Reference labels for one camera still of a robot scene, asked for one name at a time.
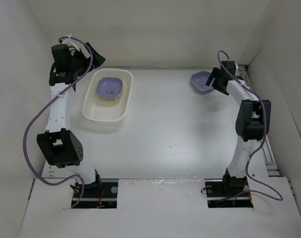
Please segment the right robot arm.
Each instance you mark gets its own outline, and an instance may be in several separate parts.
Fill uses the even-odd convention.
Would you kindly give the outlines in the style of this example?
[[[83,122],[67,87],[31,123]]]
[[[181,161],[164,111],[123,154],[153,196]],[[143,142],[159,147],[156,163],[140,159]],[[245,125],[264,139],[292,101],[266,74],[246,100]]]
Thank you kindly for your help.
[[[206,85],[225,95],[230,95],[240,106],[235,122],[238,136],[234,156],[227,167],[222,181],[206,182],[207,195],[230,197],[240,193],[248,185],[247,171],[256,146],[269,131],[271,103],[260,100],[242,79],[235,76],[236,65],[232,60],[220,63],[214,68]]]

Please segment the yellow panda plate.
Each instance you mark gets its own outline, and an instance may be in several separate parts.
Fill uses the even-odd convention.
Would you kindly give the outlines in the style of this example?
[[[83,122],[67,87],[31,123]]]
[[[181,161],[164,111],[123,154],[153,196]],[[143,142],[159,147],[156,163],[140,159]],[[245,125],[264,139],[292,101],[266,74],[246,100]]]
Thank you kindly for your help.
[[[102,100],[103,102],[117,102],[121,98],[99,98],[99,99]]]

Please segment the purple panda plate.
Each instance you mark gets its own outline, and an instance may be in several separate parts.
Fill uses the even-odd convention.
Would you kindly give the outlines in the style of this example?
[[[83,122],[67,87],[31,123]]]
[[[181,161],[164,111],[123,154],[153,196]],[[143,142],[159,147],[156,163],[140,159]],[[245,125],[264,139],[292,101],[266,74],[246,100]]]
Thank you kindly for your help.
[[[194,73],[191,78],[191,84],[193,85],[195,91],[199,94],[205,94],[213,90],[212,86],[207,86],[206,82],[210,76],[209,71],[200,71]]]
[[[119,98],[123,90],[123,81],[117,77],[104,77],[96,87],[96,94],[100,98]]]

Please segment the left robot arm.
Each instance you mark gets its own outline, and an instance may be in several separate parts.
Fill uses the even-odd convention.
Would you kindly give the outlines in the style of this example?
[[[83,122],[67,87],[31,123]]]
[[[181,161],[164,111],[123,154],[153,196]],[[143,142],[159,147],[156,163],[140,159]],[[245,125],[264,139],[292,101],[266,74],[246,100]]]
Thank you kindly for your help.
[[[50,114],[44,132],[37,135],[37,144],[50,167],[81,175],[86,183],[85,191],[95,197],[101,194],[102,184],[96,171],[90,171],[82,164],[84,151],[80,140],[71,131],[71,109],[76,83],[101,66],[105,58],[90,43],[85,42],[83,46],[88,57],[76,46],[74,38],[63,37],[51,48],[54,63],[49,77]]]

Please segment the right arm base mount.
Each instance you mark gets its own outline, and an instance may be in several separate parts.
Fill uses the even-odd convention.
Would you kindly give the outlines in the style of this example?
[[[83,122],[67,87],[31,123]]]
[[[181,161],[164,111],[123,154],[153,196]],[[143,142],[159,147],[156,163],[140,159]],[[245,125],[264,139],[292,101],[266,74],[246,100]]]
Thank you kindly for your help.
[[[202,194],[207,197],[208,208],[253,208],[247,177],[236,178],[225,174],[222,179],[206,180]]]

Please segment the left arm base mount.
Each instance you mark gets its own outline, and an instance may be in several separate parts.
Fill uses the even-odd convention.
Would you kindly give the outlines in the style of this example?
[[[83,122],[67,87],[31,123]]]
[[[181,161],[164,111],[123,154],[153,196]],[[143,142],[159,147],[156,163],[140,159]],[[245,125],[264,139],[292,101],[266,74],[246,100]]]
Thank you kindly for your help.
[[[76,182],[70,185],[73,189],[71,208],[73,209],[116,209],[118,179],[101,178],[96,171],[95,181],[84,185],[84,193],[79,200],[82,185]]]

